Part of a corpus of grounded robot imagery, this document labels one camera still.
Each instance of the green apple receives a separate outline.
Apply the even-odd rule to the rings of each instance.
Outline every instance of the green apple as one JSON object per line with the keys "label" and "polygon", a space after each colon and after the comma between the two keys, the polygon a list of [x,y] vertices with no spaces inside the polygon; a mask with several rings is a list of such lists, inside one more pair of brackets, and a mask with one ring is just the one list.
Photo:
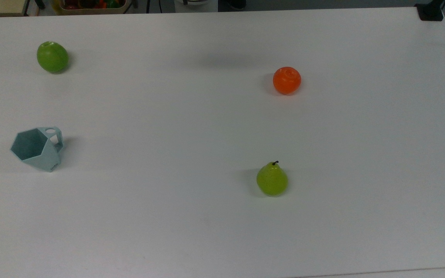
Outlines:
{"label": "green apple", "polygon": [[37,62],[48,72],[57,72],[68,65],[68,53],[57,42],[44,42],[37,49]]}
{"label": "green apple", "polygon": [[288,176],[276,162],[269,162],[256,175],[256,183],[262,192],[269,196],[282,194],[288,187]]}

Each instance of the pear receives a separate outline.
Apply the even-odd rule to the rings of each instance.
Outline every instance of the pear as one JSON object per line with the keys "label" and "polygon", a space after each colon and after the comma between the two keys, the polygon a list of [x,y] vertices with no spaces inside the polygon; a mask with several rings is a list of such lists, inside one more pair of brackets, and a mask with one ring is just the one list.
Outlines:
{"label": "pear", "polygon": [[276,162],[269,162],[256,175],[256,183],[262,192],[269,196],[282,194],[288,187],[288,176]]}

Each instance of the fake fruit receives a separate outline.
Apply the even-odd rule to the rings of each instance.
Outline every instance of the fake fruit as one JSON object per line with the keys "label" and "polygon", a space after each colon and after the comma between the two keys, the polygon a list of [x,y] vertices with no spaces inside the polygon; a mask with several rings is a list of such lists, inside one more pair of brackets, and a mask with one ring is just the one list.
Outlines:
{"label": "fake fruit", "polygon": [[282,67],[274,73],[272,78],[274,88],[283,95],[293,93],[302,84],[300,73],[292,67]]}
{"label": "fake fruit", "polygon": [[277,196],[288,187],[288,176],[276,162],[269,162],[256,175],[256,183],[265,195]]}
{"label": "fake fruit", "polygon": [[37,49],[37,62],[48,72],[57,72],[68,65],[68,53],[57,42],[44,42]]}
{"label": "fake fruit", "polygon": [[118,2],[116,2],[115,0],[106,0],[106,7],[108,9],[117,9],[120,7],[120,5],[118,4]]}
{"label": "fake fruit", "polygon": [[65,6],[77,6],[78,7],[78,0],[65,0]]}

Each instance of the table leg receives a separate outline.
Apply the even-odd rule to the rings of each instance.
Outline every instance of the table leg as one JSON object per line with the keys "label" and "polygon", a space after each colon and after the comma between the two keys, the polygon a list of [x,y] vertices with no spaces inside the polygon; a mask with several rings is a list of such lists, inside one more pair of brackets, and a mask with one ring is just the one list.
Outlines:
{"label": "table leg", "polygon": [[39,9],[45,9],[46,5],[44,5],[44,2],[42,0],[35,0],[37,7],[39,7]]}

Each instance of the cup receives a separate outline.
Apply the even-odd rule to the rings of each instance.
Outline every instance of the cup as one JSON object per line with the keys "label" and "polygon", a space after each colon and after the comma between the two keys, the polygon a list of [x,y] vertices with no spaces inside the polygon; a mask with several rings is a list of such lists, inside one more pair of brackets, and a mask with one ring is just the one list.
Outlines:
{"label": "cup", "polygon": [[[56,136],[57,143],[51,141]],[[34,128],[19,132],[11,151],[24,163],[37,169],[52,172],[61,164],[59,157],[63,149],[63,136],[57,127]]]}

